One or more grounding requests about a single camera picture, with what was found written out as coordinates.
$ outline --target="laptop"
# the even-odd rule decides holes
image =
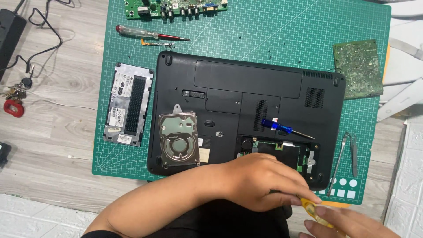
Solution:
[[[342,74],[163,51],[147,167],[169,176],[250,153],[297,170],[310,189],[329,184],[346,80]],[[311,136],[276,131],[272,120]]]

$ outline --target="green cutting mat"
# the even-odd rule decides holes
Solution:
[[[157,56],[164,50],[163,47],[142,46],[139,39],[118,35],[116,25],[191,38],[190,42],[176,42],[176,51],[179,53],[316,70],[334,68],[334,43],[376,39],[383,72],[390,11],[389,6],[359,0],[229,0],[228,11],[220,12],[216,17],[200,16],[199,20],[186,22],[176,17],[174,23],[164,24],[161,19],[150,22],[127,20],[124,15],[124,0],[110,0],[93,174],[140,180],[161,178],[150,174],[146,169],[152,103],[148,107],[141,147],[104,142],[102,138],[115,64],[121,62],[155,70]],[[338,156],[343,133],[355,133],[358,136],[359,159],[358,177],[354,178],[357,185],[350,186],[354,182],[351,182],[351,159],[349,150],[346,149],[334,185],[335,195],[325,197],[324,191],[317,192],[323,200],[361,203],[378,103],[379,97],[344,102],[335,156]],[[346,180],[345,185],[342,185],[343,179]]]

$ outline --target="blue screwdriver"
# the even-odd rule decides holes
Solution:
[[[295,134],[298,134],[298,135],[307,137],[307,138],[312,139],[312,140],[315,140],[316,139],[316,138],[313,138],[311,136],[305,135],[303,133],[299,133],[298,131],[294,131],[294,130],[292,130],[292,127],[286,127],[286,126],[281,125],[281,124],[279,124],[277,122],[267,120],[266,118],[263,118],[263,120],[261,121],[261,124],[264,127],[275,129],[275,130],[282,130],[282,131],[285,131],[288,134],[294,132]]]

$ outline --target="wooden floor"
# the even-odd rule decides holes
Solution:
[[[0,6],[13,10],[17,2],[0,0]],[[19,13],[27,18],[33,7],[44,11],[45,2],[27,0]],[[40,97],[29,95],[25,99],[25,115],[17,119],[0,112],[0,141],[13,146],[9,162],[0,169],[0,193],[99,212],[122,194],[145,184],[139,180],[94,176],[91,161],[69,159],[68,155],[92,157],[96,111],[40,100],[97,107],[107,7],[107,1],[75,0],[74,8],[51,2],[49,22],[65,43],[57,51],[33,59],[32,91]],[[28,23],[15,53],[28,59],[57,43],[50,29]],[[6,71],[0,84],[13,85],[23,77],[27,77],[25,64],[19,61]],[[390,118],[377,124],[364,202],[352,206],[375,219],[381,218],[388,197],[401,122]],[[294,209],[289,219],[293,236],[305,230],[302,222],[309,218],[302,208]]]

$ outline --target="hand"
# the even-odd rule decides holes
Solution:
[[[295,195],[321,203],[304,178],[294,169],[261,153],[244,155],[222,164],[224,198],[253,211],[267,211],[282,205],[301,205]]]
[[[349,209],[332,210],[326,207],[317,207],[317,215],[343,231],[351,238],[400,238],[390,229],[366,215]],[[316,238],[344,238],[335,229],[320,225],[315,221],[305,221],[305,227]],[[300,238],[313,238],[311,235],[300,233]]]

